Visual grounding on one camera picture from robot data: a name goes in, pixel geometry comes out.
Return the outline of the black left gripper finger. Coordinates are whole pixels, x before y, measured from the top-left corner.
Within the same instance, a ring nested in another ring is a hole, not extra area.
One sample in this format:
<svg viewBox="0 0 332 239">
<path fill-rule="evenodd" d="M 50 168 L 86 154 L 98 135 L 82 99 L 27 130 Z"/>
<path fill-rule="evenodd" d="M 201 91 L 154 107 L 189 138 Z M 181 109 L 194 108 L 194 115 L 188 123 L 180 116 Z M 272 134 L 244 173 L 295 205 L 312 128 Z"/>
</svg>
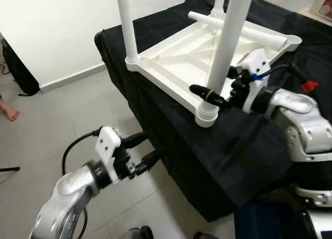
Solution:
<svg viewBox="0 0 332 239">
<path fill-rule="evenodd" d="M 162 158 L 163 153 L 159 152 L 158 150 L 148 153 L 142 158 L 140 163 L 136 165 L 136 175 L 142 175 L 143 173 L 150 171 Z"/>
<path fill-rule="evenodd" d="M 146 132 L 139 132 L 139 133 L 130 135 L 128 137 L 124 137 L 122 139 L 122 148 L 123 149 L 134 148 L 134 147 L 138 146 L 139 144 L 141 144 L 142 142 L 144 142 L 146 139 L 147 139 Z"/>
</svg>

